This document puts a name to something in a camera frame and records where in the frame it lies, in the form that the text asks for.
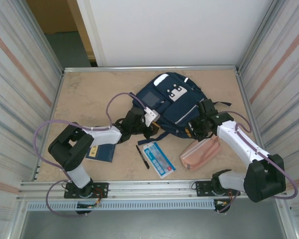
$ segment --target pink pouch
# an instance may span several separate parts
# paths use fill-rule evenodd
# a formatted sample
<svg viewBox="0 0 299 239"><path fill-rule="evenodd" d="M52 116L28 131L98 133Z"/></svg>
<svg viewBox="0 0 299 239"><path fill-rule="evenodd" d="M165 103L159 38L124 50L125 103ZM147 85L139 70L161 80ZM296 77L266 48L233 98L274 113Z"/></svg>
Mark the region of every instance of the pink pouch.
<svg viewBox="0 0 299 239"><path fill-rule="evenodd" d="M213 135L201 142L196 140L190 144L180 155L180 160L187 169L194 172L209 162L220 151L218 137Z"/></svg>

